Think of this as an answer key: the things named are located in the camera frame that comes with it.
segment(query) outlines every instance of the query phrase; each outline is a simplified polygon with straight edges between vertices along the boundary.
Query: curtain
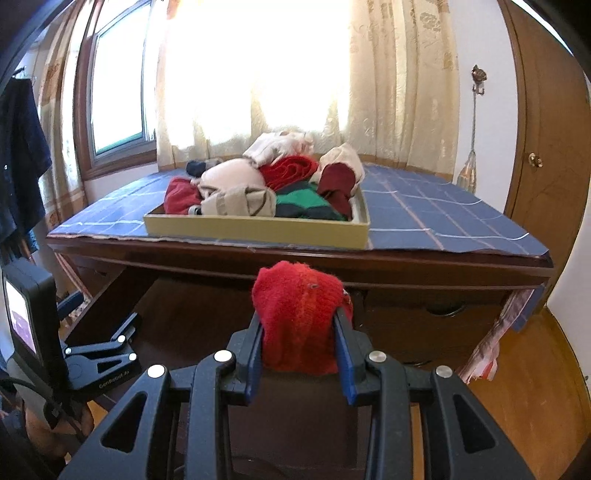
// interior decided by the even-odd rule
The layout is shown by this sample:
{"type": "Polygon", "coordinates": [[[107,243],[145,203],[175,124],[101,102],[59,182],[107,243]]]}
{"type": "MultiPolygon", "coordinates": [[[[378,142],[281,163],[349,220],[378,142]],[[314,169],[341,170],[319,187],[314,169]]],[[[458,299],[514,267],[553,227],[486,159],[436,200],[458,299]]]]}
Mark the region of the curtain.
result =
{"type": "Polygon", "coordinates": [[[451,179],[459,77],[447,0],[169,0],[157,67],[160,170],[240,156],[262,132],[350,142],[451,179]]]}
{"type": "Polygon", "coordinates": [[[86,206],[74,150],[73,101],[76,62],[93,0],[77,0],[60,16],[47,49],[38,94],[38,113],[53,165],[39,180],[49,231],[86,206]]]}

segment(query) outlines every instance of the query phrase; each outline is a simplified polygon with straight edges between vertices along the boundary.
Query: cardboard box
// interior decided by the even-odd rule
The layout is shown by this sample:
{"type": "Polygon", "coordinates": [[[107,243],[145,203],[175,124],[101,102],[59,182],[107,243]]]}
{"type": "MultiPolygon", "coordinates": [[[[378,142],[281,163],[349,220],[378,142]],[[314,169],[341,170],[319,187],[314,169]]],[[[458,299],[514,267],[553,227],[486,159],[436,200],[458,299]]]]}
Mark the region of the cardboard box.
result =
{"type": "Polygon", "coordinates": [[[361,190],[352,199],[353,221],[218,215],[166,215],[162,205],[144,215],[150,235],[252,240],[273,244],[363,249],[369,234],[369,213],[361,190]]]}

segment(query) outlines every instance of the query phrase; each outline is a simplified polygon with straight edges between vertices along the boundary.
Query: silver screw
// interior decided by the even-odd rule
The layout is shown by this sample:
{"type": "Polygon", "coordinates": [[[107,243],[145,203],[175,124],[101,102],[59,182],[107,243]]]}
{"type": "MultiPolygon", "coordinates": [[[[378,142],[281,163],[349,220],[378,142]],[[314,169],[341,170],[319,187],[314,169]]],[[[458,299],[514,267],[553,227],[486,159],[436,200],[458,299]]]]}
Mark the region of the silver screw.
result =
{"type": "Polygon", "coordinates": [[[453,375],[453,370],[447,365],[439,365],[439,367],[435,369],[435,373],[442,378],[449,378],[453,375]]]}
{"type": "Polygon", "coordinates": [[[213,359],[221,364],[229,362],[232,359],[232,352],[229,350],[219,350],[214,354],[213,359]]]}
{"type": "Polygon", "coordinates": [[[376,362],[377,364],[380,364],[382,362],[385,362],[387,359],[387,355],[384,352],[381,352],[379,350],[374,350],[373,352],[371,352],[369,354],[369,359],[372,362],[376,362]]]}
{"type": "Polygon", "coordinates": [[[165,372],[166,368],[164,368],[164,365],[152,365],[150,368],[148,368],[148,376],[151,378],[162,377],[165,372]]]}

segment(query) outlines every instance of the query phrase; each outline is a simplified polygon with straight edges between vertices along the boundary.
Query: wooden desk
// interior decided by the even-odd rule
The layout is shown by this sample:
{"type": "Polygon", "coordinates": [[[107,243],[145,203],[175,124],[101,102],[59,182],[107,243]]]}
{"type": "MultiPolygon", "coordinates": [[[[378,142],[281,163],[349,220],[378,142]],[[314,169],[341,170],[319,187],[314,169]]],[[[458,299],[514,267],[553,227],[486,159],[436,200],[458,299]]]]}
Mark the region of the wooden desk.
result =
{"type": "MultiPolygon", "coordinates": [[[[441,179],[374,166],[367,172],[362,190],[372,231],[363,251],[150,238],[143,214],[163,201],[174,173],[113,192],[47,238],[70,276],[93,296],[67,343],[106,340],[135,310],[144,319],[134,341],[144,367],[194,364],[247,327],[259,269],[289,260],[334,274],[355,292],[355,325],[376,348],[422,368],[462,366],[509,294],[537,288],[551,276],[547,251],[441,179]]],[[[233,451],[306,468],[361,465],[367,413],[363,420],[347,407],[334,377],[269,374],[264,385],[250,416],[232,411],[233,451]],[[305,425],[314,418],[323,419],[326,432],[314,432],[314,442],[302,449],[296,442],[313,436],[305,425]],[[248,433],[254,424],[256,438],[248,433]]]]}

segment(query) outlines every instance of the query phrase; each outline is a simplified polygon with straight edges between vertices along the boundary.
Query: red knit fabric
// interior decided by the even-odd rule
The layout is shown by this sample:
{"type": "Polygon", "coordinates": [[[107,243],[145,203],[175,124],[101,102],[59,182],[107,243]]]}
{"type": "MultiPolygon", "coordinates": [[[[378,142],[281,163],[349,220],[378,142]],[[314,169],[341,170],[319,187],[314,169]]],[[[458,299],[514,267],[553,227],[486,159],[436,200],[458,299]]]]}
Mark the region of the red knit fabric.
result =
{"type": "Polygon", "coordinates": [[[174,177],[170,180],[164,195],[164,213],[187,215],[189,207],[201,205],[201,195],[190,179],[174,177]]]}
{"type": "Polygon", "coordinates": [[[303,155],[285,157],[273,165],[259,167],[265,184],[275,192],[300,180],[308,180],[318,170],[318,162],[303,155]]]}
{"type": "Polygon", "coordinates": [[[260,270],[252,303],[265,330],[262,358],[267,368],[337,373],[332,317],[340,306],[353,317],[353,304],[338,278],[282,261],[260,270]]]}
{"type": "Polygon", "coordinates": [[[331,163],[324,167],[316,193],[332,205],[337,212],[352,220],[351,190],[355,186],[355,172],[345,163],[331,163]]]}

